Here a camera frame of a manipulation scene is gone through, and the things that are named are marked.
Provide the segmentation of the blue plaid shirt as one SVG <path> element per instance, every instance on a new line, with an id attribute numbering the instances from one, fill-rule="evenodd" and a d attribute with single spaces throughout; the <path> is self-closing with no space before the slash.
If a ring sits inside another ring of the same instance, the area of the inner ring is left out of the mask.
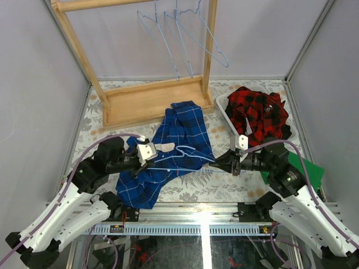
<path id="1" fill-rule="evenodd" d="M 154 167 L 119 175 L 116 191 L 125 206 L 151 209 L 168 182 L 214 162 L 202 108 L 193 101 L 171 104 L 151 141 L 161 147 Z"/>

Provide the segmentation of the red shirt wire hanger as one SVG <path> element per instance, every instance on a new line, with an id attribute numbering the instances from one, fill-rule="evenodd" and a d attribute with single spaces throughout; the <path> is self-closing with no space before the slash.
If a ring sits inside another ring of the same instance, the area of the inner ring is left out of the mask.
<path id="1" fill-rule="evenodd" d="M 142 24 L 143 28 L 145 29 L 146 33 L 149 35 L 150 39 L 155 44 L 157 50 L 159 51 L 160 55 L 164 59 L 167 67 L 173 73 L 174 79 L 176 81 L 180 80 L 180 74 L 176 63 L 174 61 L 171 49 L 168 45 L 166 37 L 164 35 L 164 31 L 160 25 L 159 21 L 159 14 L 157 10 L 157 2 L 151 1 L 154 6 L 153 16 L 148 16 L 142 13 L 140 10 L 137 11 L 137 17 Z"/>

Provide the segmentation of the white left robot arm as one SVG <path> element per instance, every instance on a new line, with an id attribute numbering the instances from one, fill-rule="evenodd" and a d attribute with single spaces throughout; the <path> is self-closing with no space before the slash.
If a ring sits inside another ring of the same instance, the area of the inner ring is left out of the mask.
<path id="1" fill-rule="evenodd" d="M 40 216 L 23 231 L 6 237 L 11 252 L 17 252 L 27 268 L 49 268 L 66 246 L 99 222 L 117 221 L 123 214 L 123 203 L 113 192 L 105 192 L 75 217 L 74 210 L 90 200 L 109 176 L 122 171 L 138 174 L 157 154 L 151 145 L 137 145 L 126 152 L 121 134 L 94 143 L 94 152 L 85 151 L 68 175 L 66 183 Z"/>

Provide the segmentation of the black shirt wire hanger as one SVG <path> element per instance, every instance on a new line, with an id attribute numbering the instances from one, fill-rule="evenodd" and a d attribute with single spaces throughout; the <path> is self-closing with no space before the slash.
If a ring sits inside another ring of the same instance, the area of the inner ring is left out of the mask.
<path id="1" fill-rule="evenodd" d="M 165 12 L 164 18 L 165 23 L 169 29 L 170 35 L 174 41 L 174 45 L 177 49 L 177 52 L 179 54 L 179 57 L 188 73 L 188 75 L 193 78 L 194 77 L 194 71 L 191 65 L 191 62 L 188 57 L 186 45 L 181 33 L 181 27 L 180 22 L 178 20 L 178 0 L 175 0 L 174 10 L 172 13 Z"/>

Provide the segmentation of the red plaid shirt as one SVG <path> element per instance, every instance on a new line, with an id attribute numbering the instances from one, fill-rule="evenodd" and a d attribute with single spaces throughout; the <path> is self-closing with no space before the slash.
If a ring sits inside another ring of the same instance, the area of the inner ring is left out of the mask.
<path id="1" fill-rule="evenodd" d="M 250 147 L 267 138 L 288 139 L 292 135 L 285 102 L 275 92 L 269 94 L 239 87 L 228 97 L 225 113 L 240 135 L 248 137 Z"/>

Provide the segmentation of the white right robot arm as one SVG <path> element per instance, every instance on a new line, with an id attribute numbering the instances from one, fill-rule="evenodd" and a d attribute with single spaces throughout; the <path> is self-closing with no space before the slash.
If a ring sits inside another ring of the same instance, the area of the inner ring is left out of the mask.
<path id="1" fill-rule="evenodd" d="M 289 160 L 287 140 L 268 140 L 250 149 L 234 144 L 210 163 L 232 175 L 241 170 L 268 173 L 271 191 L 255 203 L 256 216 L 273 220 L 294 233 L 320 258 L 324 268 L 358 268 L 358 235 L 350 231 L 319 198 L 307 169 Z"/>

